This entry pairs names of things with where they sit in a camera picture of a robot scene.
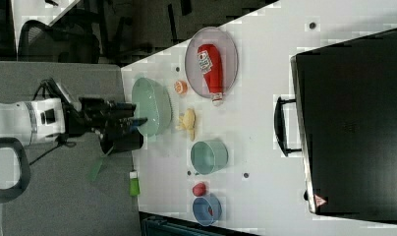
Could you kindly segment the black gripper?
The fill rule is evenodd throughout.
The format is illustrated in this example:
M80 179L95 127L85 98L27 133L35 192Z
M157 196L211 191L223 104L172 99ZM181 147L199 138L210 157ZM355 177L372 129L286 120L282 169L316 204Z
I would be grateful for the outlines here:
M64 117L66 134L70 138L77 138L85 133L99 132L106 129L106 123L111 111L135 111L136 105L126 102L114 102L103 98L80 97L81 110L71 102L64 103ZM122 132L133 132L147 122L142 118L121 118L113 123L113 126Z

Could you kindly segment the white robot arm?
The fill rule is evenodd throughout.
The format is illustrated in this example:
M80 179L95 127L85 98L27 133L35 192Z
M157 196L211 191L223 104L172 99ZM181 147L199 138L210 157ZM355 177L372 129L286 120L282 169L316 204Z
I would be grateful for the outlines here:
M141 236L137 199L129 194L129 152L102 158L94 134L72 138L70 147L33 145L28 108L0 107L0 137L25 143L30 181L0 205L0 236Z

